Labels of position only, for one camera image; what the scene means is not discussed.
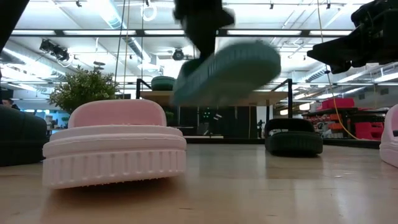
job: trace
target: table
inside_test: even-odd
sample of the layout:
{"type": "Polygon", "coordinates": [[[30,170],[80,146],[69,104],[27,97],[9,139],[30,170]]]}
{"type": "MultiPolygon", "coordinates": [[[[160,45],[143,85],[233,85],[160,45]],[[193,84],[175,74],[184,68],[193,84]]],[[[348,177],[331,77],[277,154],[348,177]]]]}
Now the table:
{"type": "MultiPolygon", "coordinates": [[[[172,95],[172,91],[141,91],[140,97],[159,105],[169,105],[172,95]]],[[[285,98],[287,98],[287,92],[284,91],[254,91],[246,99],[230,106],[270,106],[285,98]]]]}
{"type": "Polygon", "coordinates": [[[189,144],[185,176],[50,191],[41,164],[0,168],[2,224],[395,223],[398,169],[379,151],[316,158],[263,145],[189,144]]]}
{"type": "MultiPolygon", "coordinates": [[[[151,87],[148,83],[146,83],[143,79],[138,78],[136,82],[136,99],[143,97],[150,100],[152,98],[152,101],[157,102],[160,105],[169,105],[171,91],[141,91],[141,87],[146,87],[148,90],[151,90],[151,87]]],[[[269,106],[279,102],[280,100],[283,100],[284,98],[287,98],[287,117],[293,118],[293,80],[291,78],[286,79],[273,88],[270,92],[254,91],[253,94],[245,100],[239,102],[237,105],[231,106],[267,106],[266,122],[268,122],[269,106]],[[287,92],[276,92],[276,90],[285,85],[287,85],[287,92]]]]}

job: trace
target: ductwork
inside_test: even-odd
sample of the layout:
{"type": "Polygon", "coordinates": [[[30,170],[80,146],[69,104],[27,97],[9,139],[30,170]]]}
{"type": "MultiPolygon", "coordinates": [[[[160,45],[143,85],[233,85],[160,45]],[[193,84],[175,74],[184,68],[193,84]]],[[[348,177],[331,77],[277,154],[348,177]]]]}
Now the ductwork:
{"type": "MultiPolygon", "coordinates": [[[[112,29],[127,29],[125,23],[122,22],[121,16],[116,10],[113,0],[87,0],[93,8],[95,8],[103,20],[112,29]]],[[[149,55],[142,49],[137,40],[133,37],[122,37],[122,40],[131,48],[141,61],[150,63],[149,55]]]]}
{"type": "Polygon", "coordinates": [[[319,68],[318,70],[316,70],[313,73],[310,73],[309,75],[306,76],[305,82],[309,83],[312,82],[314,80],[316,80],[317,78],[320,78],[322,76],[324,76],[326,73],[326,67],[322,66],[321,68],[319,68]]]}
{"type": "Polygon", "coordinates": [[[41,55],[28,50],[25,47],[20,46],[19,44],[16,44],[13,41],[8,41],[6,46],[4,47],[3,51],[4,54],[11,55],[13,57],[18,58],[19,60],[23,61],[24,63],[31,63],[31,62],[37,62],[37,64],[41,64],[45,67],[48,67],[49,70],[52,71],[52,75],[54,76],[63,76],[66,73],[71,73],[74,72],[73,70],[69,68],[64,68],[58,63],[55,63],[45,57],[42,57],[41,55]]]}

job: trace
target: ceiling light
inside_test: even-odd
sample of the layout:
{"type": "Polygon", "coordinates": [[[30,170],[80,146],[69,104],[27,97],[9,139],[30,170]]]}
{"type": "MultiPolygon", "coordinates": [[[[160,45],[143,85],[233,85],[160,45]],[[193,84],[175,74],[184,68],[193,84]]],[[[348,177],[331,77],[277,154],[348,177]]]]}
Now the ceiling light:
{"type": "Polygon", "coordinates": [[[11,35],[55,35],[54,30],[14,30],[11,35]]]}
{"type": "Polygon", "coordinates": [[[299,95],[295,96],[294,99],[295,100],[299,100],[301,98],[305,98],[306,96],[307,96],[306,94],[302,93],[302,94],[299,94],[299,95]]]}
{"type": "Polygon", "coordinates": [[[310,109],[310,104],[309,103],[305,103],[303,105],[300,105],[298,108],[300,108],[300,110],[309,110],[310,109]]]}
{"type": "Polygon", "coordinates": [[[379,86],[398,86],[398,83],[378,83],[379,86]]]}
{"type": "Polygon", "coordinates": [[[341,80],[338,80],[337,82],[338,83],[348,82],[348,81],[354,80],[360,76],[362,76],[362,74],[360,74],[360,73],[355,74],[355,75],[350,75],[348,77],[342,78],[341,80]]]}
{"type": "Polygon", "coordinates": [[[281,110],[279,112],[280,115],[287,115],[289,112],[287,110],[281,110]]]}
{"type": "Polygon", "coordinates": [[[348,35],[350,30],[311,30],[310,35],[348,35]]]}
{"type": "Polygon", "coordinates": [[[361,88],[355,88],[355,89],[353,89],[353,90],[348,90],[347,92],[345,92],[344,94],[350,94],[350,93],[355,93],[356,91],[358,91],[358,90],[362,90],[364,87],[361,87],[361,88]]]}
{"type": "Polygon", "coordinates": [[[389,74],[389,75],[383,75],[382,77],[375,79],[374,82],[375,83],[385,82],[385,81],[393,80],[396,78],[398,78],[398,73],[393,73],[393,74],[389,74]]]}
{"type": "Polygon", "coordinates": [[[300,35],[300,30],[228,30],[228,35],[300,35]]]}
{"type": "Polygon", "coordinates": [[[39,85],[39,84],[47,84],[48,82],[12,82],[12,84],[31,84],[31,85],[39,85]]]}
{"type": "Polygon", "coordinates": [[[13,87],[17,87],[17,88],[21,88],[21,89],[24,89],[24,90],[36,91],[36,89],[33,88],[32,86],[25,85],[25,84],[18,84],[18,85],[8,84],[8,85],[13,86],[13,87]]]}
{"type": "Polygon", "coordinates": [[[147,35],[184,35],[184,30],[145,30],[147,35]]]}
{"type": "Polygon", "coordinates": [[[338,95],[340,95],[340,93],[327,93],[327,94],[323,94],[323,95],[320,95],[320,96],[316,96],[316,98],[318,98],[318,99],[327,99],[327,98],[331,98],[331,97],[338,96],[338,95]]]}
{"type": "MultiPolygon", "coordinates": [[[[280,100],[280,102],[286,103],[287,100],[280,100]]],[[[313,103],[313,102],[316,102],[316,100],[293,100],[293,102],[297,102],[297,103],[313,103]]]]}
{"type": "Polygon", "coordinates": [[[369,86],[373,85],[373,83],[337,83],[337,85],[341,86],[369,86]]]}
{"type": "Polygon", "coordinates": [[[48,99],[47,98],[23,98],[23,99],[20,99],[20,98],[11,98],[12,100],[14,100],[14,101],[16,101],[16,100],[29,100],[29,101],[47,101],[48,99]]]}
{"type": "Polygon", "coordinates": [[[137,32],[135,30],[64,30],[65,35],[135,35],[137,32]]]}

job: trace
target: shelf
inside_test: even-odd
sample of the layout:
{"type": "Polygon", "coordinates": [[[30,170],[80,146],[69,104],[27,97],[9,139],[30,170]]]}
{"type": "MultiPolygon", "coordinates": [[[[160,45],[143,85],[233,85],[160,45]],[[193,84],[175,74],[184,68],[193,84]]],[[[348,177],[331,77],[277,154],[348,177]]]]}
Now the shelf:
{"type": "MultiPolygon", "coordinates": [[[[386,114],[387,110],[378,111],[378,110],[359,110],[358,108],[337,108],[339,113],[347,112],[349,115],[362,115],[362,114],[386,114]]],[[[323,115],[323,114],[336,114],[336,109],[327,109],[321,110],[311,113],[305,113],[302,116],[316,116],[316,115],[323,115]]]]}
{"type": "MultiPolygon", "coordinates": [[[[162,106],[170,104],[170,97],[173,95],[172,91],[142,91],[141,97],[146,100],[154,101],[162,106]]],[[[246,99],[230,106],[269,106],[280,100],[287,98],[287,92],[284,91],[254,91],[246,99]]]]}

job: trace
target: green plant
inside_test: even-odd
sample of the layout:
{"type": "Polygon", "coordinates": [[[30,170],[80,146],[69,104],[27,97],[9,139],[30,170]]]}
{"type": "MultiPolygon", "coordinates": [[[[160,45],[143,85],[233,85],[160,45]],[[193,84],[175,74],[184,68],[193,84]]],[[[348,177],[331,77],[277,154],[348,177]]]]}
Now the green plant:
{"type": "Polygon", "coordinates": [[[116,99],[118,83],[112,77],[113,74],[103,75],[99,70],[88,71],[79,66],[75,74],[66,74],[66,84],[55,87],[49,103],[71,114],[85,103],[116,99]]]}
{"type": "Polygon", "coordinates": [[[166,120],[167,120],[167,122],[171,122],[171,121],[173,120],[173,118],[174,118],[174,113],[173,113],[173,112],[166,111],[165,114],[166,114],[166,120]]]}
{"type": "Polygon", "coordinates": [[[62,117],[61,120],[65,123],[68,123],[69,121],[69,117],[62,117]]]}

